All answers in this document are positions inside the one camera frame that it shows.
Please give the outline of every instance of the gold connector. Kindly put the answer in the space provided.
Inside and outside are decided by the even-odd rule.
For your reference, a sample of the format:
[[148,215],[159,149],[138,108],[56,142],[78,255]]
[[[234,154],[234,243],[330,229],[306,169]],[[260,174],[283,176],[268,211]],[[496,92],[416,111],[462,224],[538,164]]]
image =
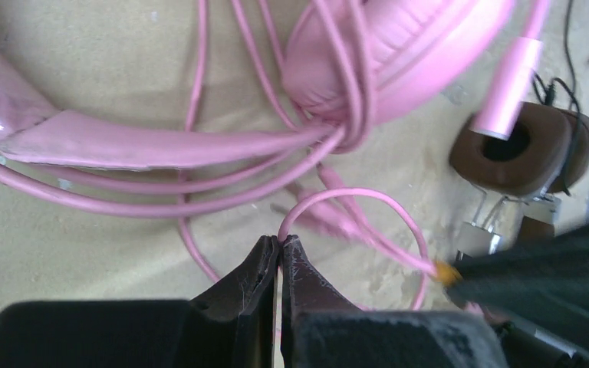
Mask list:
[[436,280],[448,287],[455,284],[457,281],[462,280],[462,275],[459,274],[453,266],[441,261],[435,261],[435,267],[437,270]]

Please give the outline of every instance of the headphone ear pad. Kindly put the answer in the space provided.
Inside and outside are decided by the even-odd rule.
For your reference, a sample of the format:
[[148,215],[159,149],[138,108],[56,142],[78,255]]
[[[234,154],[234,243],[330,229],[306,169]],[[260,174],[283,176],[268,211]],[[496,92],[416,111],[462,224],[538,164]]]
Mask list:
[[[357,67],[348,0],[325,0]],[[376,93],[375,123],[400,117],[439,93],[486,48],[512,13],[513,0],[368,0],[366,38]],[[281,83],[299,106],[328,120],[347,118],[344,82],[324,23],[307,8],[288,40]]]
[[464,179],[506,195],[538,194],[563,165],[572,137],[571,124],[558,109],[525,102],[508,141],[497,140],[464,124],[449,157]]
[[[581,114],[581,127],[577,136],[577,113],[570,110],[561,110],[568,120],[572,130],[573,151],[567,167],[565,182],[568,186],[575,184],[586,173],[589,166],[589,117]],[[558,193],[564,191],[563,173],[552,182],[548,193]]]

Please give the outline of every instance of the pink microphone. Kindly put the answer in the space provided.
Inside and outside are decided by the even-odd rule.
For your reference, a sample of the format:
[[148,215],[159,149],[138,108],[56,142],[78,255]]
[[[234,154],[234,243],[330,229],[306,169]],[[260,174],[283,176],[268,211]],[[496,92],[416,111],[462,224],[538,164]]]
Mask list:
[[484,107],[471,126],[472,131],[501,140],[511,135],[520,103],[541,56],[543,43],[538,35],[549,8],[549,0],[535,0],[522,36],[509,46],[498,66]]

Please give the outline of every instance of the pink cable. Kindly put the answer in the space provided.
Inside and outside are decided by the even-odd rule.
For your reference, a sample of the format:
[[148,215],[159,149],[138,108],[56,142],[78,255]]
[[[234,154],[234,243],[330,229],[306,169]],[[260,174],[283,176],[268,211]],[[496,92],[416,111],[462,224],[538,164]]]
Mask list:
[[244,192],[212,199],[208,202],[193,202],[183,205],[135,205],[105,201],[50,186],[1,164],[0,182],[13,189],[40,199],[45,199],[49,202],[68,205],[75,209],[82,209],[102,215],[115,215],[137,219],[175,219],[217,212],[269,196],[290,182],[295,181],[299,176],[302,176],[309,169],[317,165],[325,156],[333,151],[343,138],[344,130],[336,130],[323,143],[319,144],[316,149],[313,149],[305,159],[290,168],[289,171]]
[[[281,227],[278,230],[278,239],[280,242],[283,242],[286,237],[288,236],[290,227],[295,223],[295,220],[306,210],[311,208],[316,203],[321,201],[332,199],[332,198],[339,198],[344,196],[367,196],[375,199],[379,199],[382,202],[388,204],[396,213],[403,219],[406,225],[410,228],[410,231],[414,235],[416,239],[416,243],[419,246],[419,250],[421,253],[421,258],[413,256],[402,249],[401,252],[397,252],[397,256],[393,257],[398,261],[408,264],[409,266],[416,268],[424,273],[424,277],[429,276],[436,276],[436,267],[434,263],[432,263],[427,256],[427,245],[426,241],[423,237],[423,233],[419,229],[419,226],[416,225],[414,220],[411,216],[405,211],[405,209],[394,199],[389,197],[388,195],[378,192],[373,189],[365,189],[365,188],[341,188],[341,189],[328,189],[324,192],[315,193],[313,195],[308,196],[307,198],[300,201],[297,205],[295,205],[292,210],[285,216],[283,222],[281,223]],[[383,245],[386,245],[388,250],[393,251],[396,247],[393,243],[389,240],[386,240]],[[413,300],[413,309],[418,309],[420,307],[420,301],[423,300],[423,296],[425,294],[425,284],[422,284],[420,287],[417,296],[415,296]]]
[[[240,31],[242,33],[245,45],[247,47],[250,57],[254,61],[255,70],[261,81],[261,86],[265,92],[266,97],[275,111],[284,121],[285,125],[290,129],[297,130],[298,127],[292,122],[286,114],[283,106],[279,103],[278,97],[274,91],[273,86],[265,71],[265,66],[262,63],[261,57],[258,54],[255,40],[248,25],[242,4],[239,0],[232,0],[235,16],[238,20]],[[271,13],[268,8],[266,0],[259,0],[262,15],[265,20],[266,28],[270,37],[270,42],[274,48],[275,60],[279,69],[281,69],[285,56],[282,53],[281,45],[278,42],[276,28],[271,19]],[[356,148],[366,138],[370,128],[373,126],[373,119],[375,116],[375,80],[373,71],[370,66],[372,57],[370,55],[370,46],[367,38],[367,21],[364,13],[361,11],[361,2],[359,0],[350,0],[349,10],[353,21],[353,31],[356,39],[356,54],[357,64],[359,70],[359,80],[356,77],[353,62],[349,57],[347,46],[344,44],[337,21],[334,19],[329,5],[323,0],[313,0],[314,9],[319,13],[324,30],[331,40],[331,47],[337,69],[344,85],[347,109],[349,112],[348,121],[346,122],[332,122],[337,128],[336,130],[319,141],[307,157],[300,163],[296,164],[287,172],[272,178],[271,180],[258,185],[244,192],[228,195],[219,199],[213,199],[207,202],[189,202],[188,198],[182,194],[191,192],[201,192],[211,189],[218,189],[237,183],[243,179],[247,179],[255,174],[258,174],[270,166],[273,166],[294,151],[291,148],[285,147],[282,152],[275,154],[262,163],[247,168],[232,172],[225,176],[215,179],[201,180],[197,182],[190,182],[186,172],[179,173],[179,181],[174,183],[151,183],[151,182],[132,182],[120,179],[107,178],[95,175],[88,172],[82,172],[76,169],[69,168],[54,168],[45,167],[45,171],[54,173],[57,176],[69,179],[81,184],[96,186],[103,189],[112,189],[120,192],[131,192],[139,194],[180,194],[178,203],[176,205],[134,205],[118,202],[110,202],[100,199],[79,195],[72,192],[67,192],[54,186],[49,186],[43,182],[39,182],[33,178],[24,176],[14,170],[0,165],[0,182],[7,186],[21,190],[30,195],[37,196],[41,199],[46,199],[50,202],[55,202],[63,205],[69,205],[76,209],[83,209],[89,212],[95,212],[106,215],[118,215],[124,217],[134,218],[178,218],[180,234],[186,244],[186,248],[192,255],[195,262],[207,274],[212,281],[218,281],[219,276],[211,267],[208,261],[199,252],[196,244],[192,238],[192,234],[188,228],[188,217],[192,215],[216,212],[219,210],[231,208],[236,205],[241,205],[256,199],[263,198],[276,190],[286,186],[287,184],[296,180],[306,171],[317,165],[326,155],[331,152],[343,153]],[[197,107],[199,104],[199,97],[202,90],[202,81],[206,69],[206,45],[207,45],[207,8],[206,0],[198,1],[198,15],[199,15],[199,40],[197,48],[197,63],[196,73],[193,82],[193,89],[190,97],[189,110],[186,115],[185,128],[191,130],[195,122]],[[306,10],[312,12],[313,7],[309,6]],[[310,120],[299,106],[294,104],[294,109],[298,113],[300,120],[304,123],[318,122],[319,118]],[[285,217],[281,228],[279,230],[279,238],[283,239],[291,223],[301,215],[301,213],[325,199],[339,197],[340,204],[348,211],[348,215],[335,210],[330,203],[318,203],[313,211],[313,215],[303,215],[300,222],[315,227],[318,231],[327,232],[330,235],[348,236],[348,238],[358,238],[366,242],[397,260],[401,264],[411,265],[423,272],[423,279],[421,287],[417,296],[413,300],[413,309],[418,309],[423,301],[424,288],[427,282],[427,275],[436,272],[434,264],[428,260],[426,243],[423,236],[414,221],[405,212],[396,201],[387,197],[383,193],[376,192],[370,189],[348,189],[348,188],[331,188],[332,186],[344,186],[337,177],[337,180],[330,185],[326,182],[329,190],[322,193],[310,194],[307,198],[301,200]],[[413,232],[417,244],[420,248],[421,258],[411,255],[403,249],[395,246],[380,234],[373,226],[369,224],[366,217],[360,210],[354,199],[345,196],[370,196],[385,201],[405,221]],[[319,217],[324,214],[328,215],[327,222],[320,222]],[[337,229],[337,221],[343,219],[341,229]]]
[[[199,97],[202,94],[202,82],[204,80],[204,72],[206,69],[206,45],[207,45],[207,5],[206,0],[198,0],[198,25],[199,25],[199,39],[197,48],[197,62],[196,72],[193,78],[193,87],[191,90],[191,100],[189,102],[189,110],[186,113],[186,121],[184,122],[184,130],[190,131],[195,123],[195,118],[199,106]],[[188,173],[185,170],[180,170],[177,174],[178,182],[188,182]],[[177,196],[177,204],[185,205],[189,201],[188,194],[182,194]],[[179,228],[179,234],[184,241],[186,250],[191,254],[191,257],[195,263],[202,269],[202,271],[209,277],[214,283],[218,282],[220,276],[213,269],[209,261],[206,260],[202,252],[197,248],[195,239],[192,236],[192,232],[189,228],[189,218],[182,217],[177,219],[177,226]]]

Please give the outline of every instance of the dusty floor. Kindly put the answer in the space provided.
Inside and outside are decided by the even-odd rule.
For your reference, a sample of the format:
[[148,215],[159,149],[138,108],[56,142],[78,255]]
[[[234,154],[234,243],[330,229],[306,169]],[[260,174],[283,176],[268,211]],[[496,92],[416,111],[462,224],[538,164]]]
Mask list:
[[[258,88],[231,5],[210,3],[215,27],[198,129],[276,129],[279,122]],[[245,3],[269,58],[255,2]],[[271,3],[286,39],[306,1]],[[519,2],[489,51],[443,95],[376,129],[358,152],[328,160],[349,185],[382,190],[406,206],[424,229],[433,257],[452,250],[459,224],[470,218],[479,198],[449,168],[449,149],[464,119],[482,100],[500,54],[519,32],[528,3]],[[540,68],[545,77],[568,77],[562,50],[565,5],[565,0],[554,1],[545,27]],[[194,60],[194,6],[177,0],[0,0],[0,48],[58,107],[135,126],[178,129]],[[589,115],[589,2],[575,4],[571,44],[581,102]],[[277,80],[273,67],[271,75]],[[172,178],[165,173],[153,177]],[[94,193],[76,186],[71,190],[136,202],[173,200]],[[582,218],[588,190],[589,175],[565,200],[562,223]],[[492,195],[490,202],[496,199]],[[197,242],[220,273],[235,267],[260,235],[276,232],[281,217],[270,211],[271,203],[293,201],[279,193],[193,220]],[[361,203],[392,240],[414,247],[411,234],[391,212],[375,202]],[[515,219],[509,206],[499,231],[511,234]],[[405,308],[410,302],[418,281],[411,270],[358,245],[298,233],[311,260],[352,301],[378,308]],[[0,185],[0,309],[40,298],[192,297],[209,285],[172,220],[92,215]],[[446,308],[449,303],[435,288],[424,307]]]

